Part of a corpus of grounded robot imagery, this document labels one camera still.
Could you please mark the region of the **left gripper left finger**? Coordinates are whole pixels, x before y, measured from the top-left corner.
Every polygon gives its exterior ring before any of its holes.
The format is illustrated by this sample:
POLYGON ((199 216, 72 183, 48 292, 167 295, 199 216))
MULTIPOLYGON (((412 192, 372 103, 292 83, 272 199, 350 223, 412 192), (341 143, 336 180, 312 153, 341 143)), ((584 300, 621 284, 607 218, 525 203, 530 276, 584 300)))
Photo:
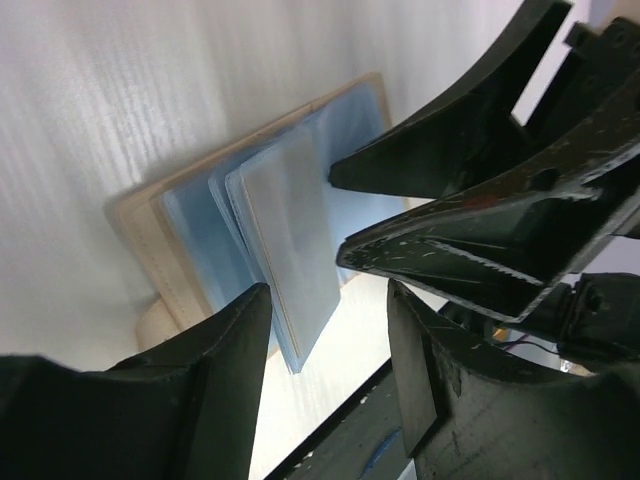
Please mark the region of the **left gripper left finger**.
POLYGON ((5 479, 244 479, 272 318, 251 286, 212 317, 106 371, 1 360, 5 479))

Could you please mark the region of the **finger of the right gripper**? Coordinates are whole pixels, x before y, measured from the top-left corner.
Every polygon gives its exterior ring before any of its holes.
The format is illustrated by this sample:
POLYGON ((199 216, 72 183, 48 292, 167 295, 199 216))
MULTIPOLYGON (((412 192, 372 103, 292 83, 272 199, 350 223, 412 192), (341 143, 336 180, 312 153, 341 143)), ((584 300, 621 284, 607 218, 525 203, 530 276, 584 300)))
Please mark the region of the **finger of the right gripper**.
POLYGON ((349 237, 337 262, 519 321, 639 225, 639 112, 602 107, 477 186, 349 237))
POLYGON ((339 189, 438 198, 463 187, 491 147, 519 142, 512 117, 572 5, 525 1, 488 50, 447 90, 330 168, 339 189))

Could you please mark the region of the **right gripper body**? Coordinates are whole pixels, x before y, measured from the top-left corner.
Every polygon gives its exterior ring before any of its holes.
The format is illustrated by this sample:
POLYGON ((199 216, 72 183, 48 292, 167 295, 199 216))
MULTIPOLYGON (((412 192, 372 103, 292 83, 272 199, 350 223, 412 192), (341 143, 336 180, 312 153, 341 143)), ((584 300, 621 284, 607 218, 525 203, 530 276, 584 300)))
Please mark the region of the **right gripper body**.
POLYGON ((639 358, 638 277, 583 269, 612 237, 639 234, 639 26, 618 17, 568 41, 530 120, 552 151, 568 151, 529 176, 540 199, 512 243, 541 287, 518 328, 598 372, 639 358))

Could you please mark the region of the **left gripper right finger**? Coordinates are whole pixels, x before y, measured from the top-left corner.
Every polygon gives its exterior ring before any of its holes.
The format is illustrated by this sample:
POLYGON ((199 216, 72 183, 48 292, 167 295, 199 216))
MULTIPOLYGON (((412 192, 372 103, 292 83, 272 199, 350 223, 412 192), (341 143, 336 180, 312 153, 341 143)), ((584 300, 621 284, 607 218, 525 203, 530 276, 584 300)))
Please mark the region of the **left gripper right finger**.
POLYGON ((580 377, 519 358, 390 281, 406 453, 421 479, 635 479, 639 368, 580 377))

